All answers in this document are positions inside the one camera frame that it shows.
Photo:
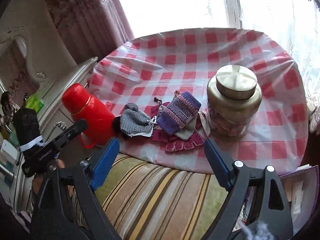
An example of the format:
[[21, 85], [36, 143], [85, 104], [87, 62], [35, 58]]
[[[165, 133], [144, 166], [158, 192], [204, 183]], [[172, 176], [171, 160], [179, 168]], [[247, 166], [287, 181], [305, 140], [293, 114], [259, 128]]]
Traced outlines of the person's left hand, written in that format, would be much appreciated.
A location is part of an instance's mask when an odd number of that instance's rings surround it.
[[55, 193], [59, 192], [59, 186], [56, 186], [56, 181], [59, 181], [59, 175], [71, 172], [72, 168], [72, 166], [66, 166], [62, 160], [56, 159], [49, 164], [46, 172], [35, 174], [31, 184], [33, 201], [55, 199]]

